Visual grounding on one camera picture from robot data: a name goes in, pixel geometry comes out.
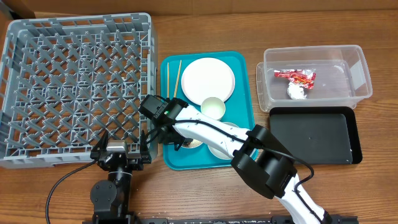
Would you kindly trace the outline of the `white paper cup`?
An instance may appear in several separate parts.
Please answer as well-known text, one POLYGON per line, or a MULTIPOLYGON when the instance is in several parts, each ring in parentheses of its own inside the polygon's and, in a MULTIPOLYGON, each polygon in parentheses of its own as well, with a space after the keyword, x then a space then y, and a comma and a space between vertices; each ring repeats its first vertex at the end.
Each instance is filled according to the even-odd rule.
POLYGON ((217 97, 209 97, 200 106, 201 113, 212 119, 220 121, 226 112, 224 102, 217 97))

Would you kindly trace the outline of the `pink small bowl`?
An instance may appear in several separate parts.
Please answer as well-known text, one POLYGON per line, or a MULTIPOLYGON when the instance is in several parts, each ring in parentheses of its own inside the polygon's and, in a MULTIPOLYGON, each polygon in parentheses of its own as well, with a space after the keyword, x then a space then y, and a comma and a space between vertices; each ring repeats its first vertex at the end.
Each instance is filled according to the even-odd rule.
POLYGON ((196 139, 191 139, 191 138, 186 138, 186 140, 184 140, 182 147, 183 148, 187 148, 187 149, 192 149, 192 148, 196 148, 198 146, 201 146, 203 143, 199 140, 196 139))

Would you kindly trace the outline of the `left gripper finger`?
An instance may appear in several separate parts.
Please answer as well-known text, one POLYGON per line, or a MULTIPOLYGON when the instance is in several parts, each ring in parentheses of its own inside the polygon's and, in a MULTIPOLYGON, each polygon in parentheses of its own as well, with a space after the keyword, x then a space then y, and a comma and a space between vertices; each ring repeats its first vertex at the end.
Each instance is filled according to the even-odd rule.
POLYGON ((109 133, 105 131, 102 135, 101 139, 96 143, 96 145, 92 148, 90 152, 91 159, 99 159, 101 154, 106 150, 106 146, 108 145, 109 133))
POLYGON ((140 155, 141 155, 142 162, 150 162, 151 161, 151 155, 150 155, 146 140, 147 140, 147 136, 145 134, 145 131, 142 130, 141 135, 140 135, 140 141, 139 141, 140 155))

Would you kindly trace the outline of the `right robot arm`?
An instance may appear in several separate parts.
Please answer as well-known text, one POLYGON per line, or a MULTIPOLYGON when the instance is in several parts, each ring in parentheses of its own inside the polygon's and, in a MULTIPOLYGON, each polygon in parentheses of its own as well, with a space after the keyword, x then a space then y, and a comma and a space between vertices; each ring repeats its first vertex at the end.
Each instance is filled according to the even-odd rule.
POLYGON ((235 128, 203 115, 178 98, 160 101, 151 120, 164 143, 191 138, 226 154, 245 184, 265 198, 277 198, 294 223, 332 222, 328 212, 302 187, 313 175, 300 179, 294 164, 305 161, 293 156, 267 128, 235 128))

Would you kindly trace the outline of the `grey ceramic bowl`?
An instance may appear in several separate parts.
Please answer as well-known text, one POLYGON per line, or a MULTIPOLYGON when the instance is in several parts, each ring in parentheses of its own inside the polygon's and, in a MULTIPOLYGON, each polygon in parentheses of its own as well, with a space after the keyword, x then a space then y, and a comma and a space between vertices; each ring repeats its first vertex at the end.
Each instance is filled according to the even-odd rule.
MULTIPOLYGON (((228 126, 228 130, 225 131, 229 134, 232 134, 240 139, 245 139, 247 131, 246 128, 240 128, 238 125, 224 122, 226 126, 228 126)), ((231 160, 233 158, 233 152, 235 150, 239 150, 242 147, 242 143, 239 141, 235 141, 227 137, 226 135, 220 133, 211 128, 211 144, 208 145, 211 153, 219 159, 223 160, 231 160)))

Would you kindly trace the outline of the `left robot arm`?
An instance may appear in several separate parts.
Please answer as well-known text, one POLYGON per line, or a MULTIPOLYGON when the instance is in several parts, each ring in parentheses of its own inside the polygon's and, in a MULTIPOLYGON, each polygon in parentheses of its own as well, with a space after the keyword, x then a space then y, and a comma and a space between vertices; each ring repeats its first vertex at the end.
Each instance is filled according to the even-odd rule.
POLYGON ((94 206, 92 222, 138 224, 140 219, 129 211, 133 171, 141 171, 152 162, 147 146, 129 153, 127 142, 109 138, 106 131, 91 150, 90 158, 108 172, 108 178, 92 187, 90 199, 94 206))

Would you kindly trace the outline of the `red snack wrapper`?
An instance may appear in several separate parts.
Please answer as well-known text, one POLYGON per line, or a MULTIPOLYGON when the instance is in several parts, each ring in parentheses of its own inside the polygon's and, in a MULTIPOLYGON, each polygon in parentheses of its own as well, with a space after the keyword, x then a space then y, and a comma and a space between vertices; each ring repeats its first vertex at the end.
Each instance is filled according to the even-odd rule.
POLYGON ((317 74, 315 73, 314 69, 274 70, 275 77, 286 78, 290 82, 309 90, 313 89, 316 75, 317 74))

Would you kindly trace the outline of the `white tissue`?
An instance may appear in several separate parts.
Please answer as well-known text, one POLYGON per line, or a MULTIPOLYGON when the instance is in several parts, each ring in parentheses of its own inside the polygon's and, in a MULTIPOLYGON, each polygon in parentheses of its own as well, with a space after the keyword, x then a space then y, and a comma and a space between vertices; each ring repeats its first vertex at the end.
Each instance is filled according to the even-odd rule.
POLYGON ((287 94, 292 100, 306 100, 307 95, 303 87, 290 82, 287 88, 287 94))

